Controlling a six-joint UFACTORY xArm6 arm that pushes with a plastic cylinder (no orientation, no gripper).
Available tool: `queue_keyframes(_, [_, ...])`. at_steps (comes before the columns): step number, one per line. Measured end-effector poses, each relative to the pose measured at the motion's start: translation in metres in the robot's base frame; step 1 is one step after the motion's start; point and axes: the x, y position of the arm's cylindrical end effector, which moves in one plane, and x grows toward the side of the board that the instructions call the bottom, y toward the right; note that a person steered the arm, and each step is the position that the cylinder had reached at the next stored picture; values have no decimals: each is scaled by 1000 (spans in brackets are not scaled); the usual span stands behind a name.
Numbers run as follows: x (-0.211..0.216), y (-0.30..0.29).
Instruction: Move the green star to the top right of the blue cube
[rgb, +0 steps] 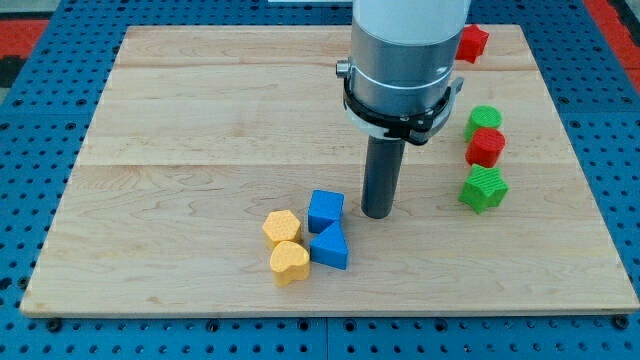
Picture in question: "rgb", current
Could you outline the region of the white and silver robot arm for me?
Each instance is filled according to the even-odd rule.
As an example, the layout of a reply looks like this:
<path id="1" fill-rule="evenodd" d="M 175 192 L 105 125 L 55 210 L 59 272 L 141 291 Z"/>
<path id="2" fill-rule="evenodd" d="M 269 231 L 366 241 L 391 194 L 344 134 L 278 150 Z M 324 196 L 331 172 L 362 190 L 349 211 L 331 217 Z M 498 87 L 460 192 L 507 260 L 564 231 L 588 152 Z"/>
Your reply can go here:
<path id="1" fill-rule="evenodd" d="M 451 80 L 470 0 L 354 0 L 351 49 L 336 64 L 361 131 L 421 146 L 444 126 L 463 80 Z"/>

